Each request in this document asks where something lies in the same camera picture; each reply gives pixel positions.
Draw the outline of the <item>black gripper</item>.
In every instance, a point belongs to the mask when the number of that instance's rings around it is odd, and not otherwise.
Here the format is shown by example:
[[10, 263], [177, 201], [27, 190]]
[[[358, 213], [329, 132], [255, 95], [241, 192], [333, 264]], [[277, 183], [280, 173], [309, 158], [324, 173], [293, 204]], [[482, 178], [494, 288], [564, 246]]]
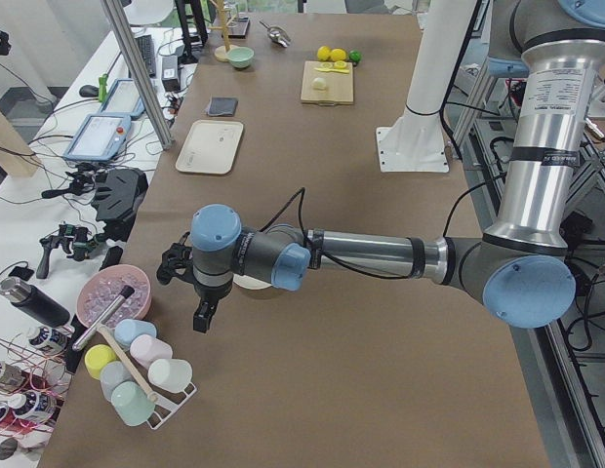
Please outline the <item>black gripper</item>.
[[193, 314], [192, 328], [195, 332], [207, 332], [218, 309], [218, 302], [227, 297], [232, 289], [233, 274], [199, 274], [195, 280], [195, 290], [201, 301]]

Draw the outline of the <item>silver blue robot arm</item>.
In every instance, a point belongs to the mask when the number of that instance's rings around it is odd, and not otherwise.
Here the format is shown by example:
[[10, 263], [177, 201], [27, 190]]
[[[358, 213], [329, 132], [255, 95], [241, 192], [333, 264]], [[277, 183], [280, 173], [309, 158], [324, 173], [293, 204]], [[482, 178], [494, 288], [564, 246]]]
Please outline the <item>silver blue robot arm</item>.
[[184, 276], [200, 303], [193, 327], [205, 332], [235, 276], [294, 291], [323, 264], [382, 280], [427, 278], [468, 293], [495, 317], [522, 329], [560, 318], [575, 294], [559, 227], [595, 76], [605, 64], [605, 1], [499, 1], [491, 60], [523, 61], [527, 85], [494, 223], [478, 239], [356, 235], [279, 226], [243, 226], [220, 204], [201, 208], [190, 230]]

